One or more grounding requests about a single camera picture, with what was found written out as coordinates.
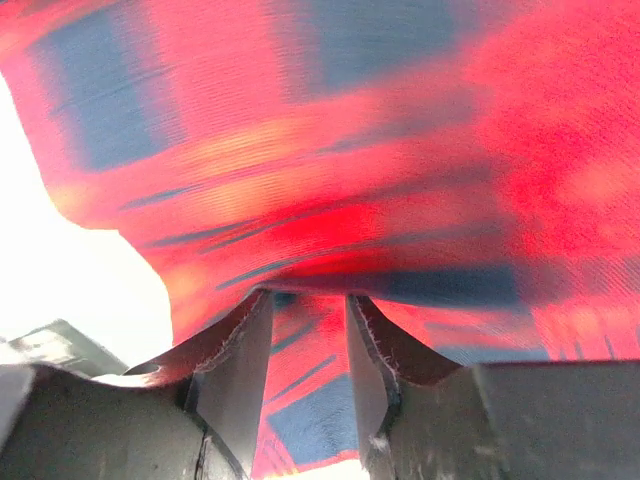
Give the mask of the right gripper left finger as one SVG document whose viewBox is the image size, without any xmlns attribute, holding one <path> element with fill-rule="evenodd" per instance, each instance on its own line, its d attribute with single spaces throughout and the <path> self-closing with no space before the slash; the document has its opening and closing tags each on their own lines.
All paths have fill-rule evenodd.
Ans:
<svg viewBox="0 0 640 480">
<path fill-rule="evenodd" d="M 256 450 L 273 296 L 121 376 L 1 369 L 5 479 L 246 479 Z"/>
</svg>

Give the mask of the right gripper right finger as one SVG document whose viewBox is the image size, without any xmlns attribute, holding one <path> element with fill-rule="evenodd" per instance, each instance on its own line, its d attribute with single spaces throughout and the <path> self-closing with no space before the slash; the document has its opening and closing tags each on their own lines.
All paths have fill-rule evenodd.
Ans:
<svg viewBox="0 0 640 480">
<path fill-rule="evenodd" d="M 346 301 L 360 459 L 374 479 L 635 479 L 635 361 L 464 367 Z"/>
</svg>

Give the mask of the red navy plaid skirt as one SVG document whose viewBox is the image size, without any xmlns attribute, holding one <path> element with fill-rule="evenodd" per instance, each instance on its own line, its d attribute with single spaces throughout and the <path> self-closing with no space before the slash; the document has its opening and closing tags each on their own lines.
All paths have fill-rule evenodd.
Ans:
<svg viewBox="0 0 640 480">
<path fill-rule="evenodd" d="M 635 1 L 5 1 L 1 72 L 175 342 L 293 291 L 257 478 L 355 456 L 352 292 L 460 363 L 639 356 Z"/>
</svg>

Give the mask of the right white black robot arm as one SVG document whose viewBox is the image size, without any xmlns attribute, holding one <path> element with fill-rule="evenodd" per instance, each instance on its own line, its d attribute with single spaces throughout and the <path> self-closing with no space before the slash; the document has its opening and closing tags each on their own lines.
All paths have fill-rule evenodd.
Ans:
<svg viewBox="0 0 640 480">
<path fill-rule="evenodd" d="M 635 361 L 463 367 L 346 301 L 358 441 L 374 479 L 635 479 Z M 246 479 L 256 451 L 273 297 L 123 375 L 57 321 L 1 368 L 5 479 Z"/>
</svg>

